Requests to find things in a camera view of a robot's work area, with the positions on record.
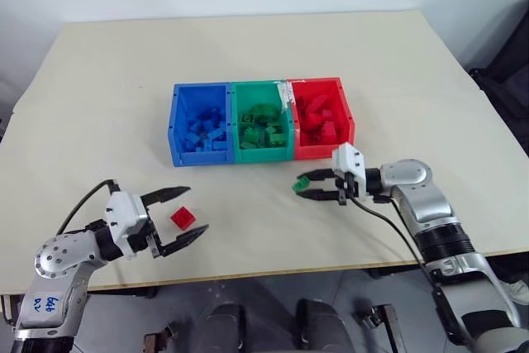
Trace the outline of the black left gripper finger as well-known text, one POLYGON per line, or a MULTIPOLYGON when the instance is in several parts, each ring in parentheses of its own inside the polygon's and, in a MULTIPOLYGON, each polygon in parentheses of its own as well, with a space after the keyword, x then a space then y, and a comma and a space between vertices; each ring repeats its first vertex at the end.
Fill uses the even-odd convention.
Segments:
POLYGON ((156 203, 165 203, 170 200, 177 198, 178 196, 186 193, 191 188, 187 186, 177 186, 169 188, 157 189, 153 192, 146 193, 141 196, 141 201, 145 208, 156 204, 156 203))
POLYGON ((200 227, 195 227, 194 229, 190 231, 186 231, 185 233, 178 235, 174 241, 171 243, 161 246, 159 248, 159 253, 163 257, 167 257, 169 255, 174 254, 175 252, 182 250, 186 248, 187 246, 190 246, 193 242, 195 242, 207 229, 209 228, 209 225, 203 225, 200 227))

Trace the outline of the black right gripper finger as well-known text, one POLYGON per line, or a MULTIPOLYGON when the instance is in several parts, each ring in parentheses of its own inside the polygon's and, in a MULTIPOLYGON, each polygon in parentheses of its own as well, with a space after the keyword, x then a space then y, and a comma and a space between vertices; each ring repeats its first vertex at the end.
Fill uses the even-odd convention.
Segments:
POLYGON ((337 190, 328 191, 321 188, 312 188, 296 192, 301 198, 306 198, 314 201, 339 201, 340 194, 337 190))
POLYGON ((334 179, 335 177, 335 173, 332 169, 315 169, 300 174, 298 176, 298 179, 307 179, 309 181, 323 181, 326 179, 334 179))

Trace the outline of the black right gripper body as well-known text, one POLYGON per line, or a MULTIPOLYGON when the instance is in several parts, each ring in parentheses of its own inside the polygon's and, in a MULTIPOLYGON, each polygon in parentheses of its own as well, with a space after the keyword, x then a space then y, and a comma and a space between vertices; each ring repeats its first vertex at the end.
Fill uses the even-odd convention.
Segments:
POLYGON ((338 203, 345 206, 349 201, 354 202, 358 198, 358 184, 352 173, 345 173, 342 176, 336 175, 335 186, 338 192, 338 203))

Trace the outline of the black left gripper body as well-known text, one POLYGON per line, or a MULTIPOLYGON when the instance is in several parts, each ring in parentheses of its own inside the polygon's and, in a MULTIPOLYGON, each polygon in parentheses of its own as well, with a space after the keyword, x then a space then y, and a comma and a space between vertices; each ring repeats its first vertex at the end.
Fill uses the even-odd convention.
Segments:
POLYGON ((150 218, 143 203, 133 203, 134 221, 126 238, 127 259, 133 259, 136 254, 148 250, 153 258, 161 257, 161 243, 155 224, 150 218))

